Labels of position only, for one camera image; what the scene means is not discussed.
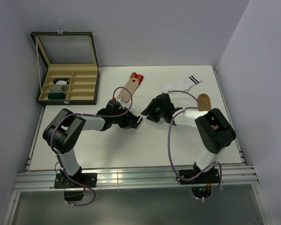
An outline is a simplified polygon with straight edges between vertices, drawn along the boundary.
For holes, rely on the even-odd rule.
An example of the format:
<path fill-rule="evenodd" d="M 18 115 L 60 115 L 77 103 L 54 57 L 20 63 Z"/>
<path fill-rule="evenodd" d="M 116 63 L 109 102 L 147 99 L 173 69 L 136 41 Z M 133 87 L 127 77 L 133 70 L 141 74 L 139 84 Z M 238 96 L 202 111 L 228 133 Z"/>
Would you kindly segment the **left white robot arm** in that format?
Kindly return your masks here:
<path fill-rule="evenodd" d="M 142 122 L 141 116 L 135 116 L 117 100 L 109 100 L 106 107 L 97 114 L 74 113 L 62 109 L 43 132 L 43 139 L 66 171 L 65 182 L 71 187 L 81 184 L 81 166 L 77 162 L 74 146 L 82 131 L 105 131 L 113 124 L 122 129 L 137 129 Z"/>

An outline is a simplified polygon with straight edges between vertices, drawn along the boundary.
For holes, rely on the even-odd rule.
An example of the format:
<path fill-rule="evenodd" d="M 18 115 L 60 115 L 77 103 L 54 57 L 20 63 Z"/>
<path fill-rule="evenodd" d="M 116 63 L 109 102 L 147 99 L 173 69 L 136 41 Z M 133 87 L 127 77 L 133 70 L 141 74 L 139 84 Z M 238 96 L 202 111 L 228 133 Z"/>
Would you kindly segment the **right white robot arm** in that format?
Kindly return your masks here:
<path fill-rule="evenodd" d="M 161 118 L 169 124 L 167 148 L 169 162 L 175 174 L 170 151 L 170 135 L 172 126 L 188 126 L 196 128 L 203 143 L 203 151 L 194 163 L 193 177 L 199 182 L 209 178 L 209 170 L 218 164 L 218 156 L 237 137 L 235 130 L 218 108 L 209 111 L 196 111 L 194 107 L 175 107 L 167 93 L 160 94 L 151 100 L 141 112 L 146 119 L 158 123 Z"/>

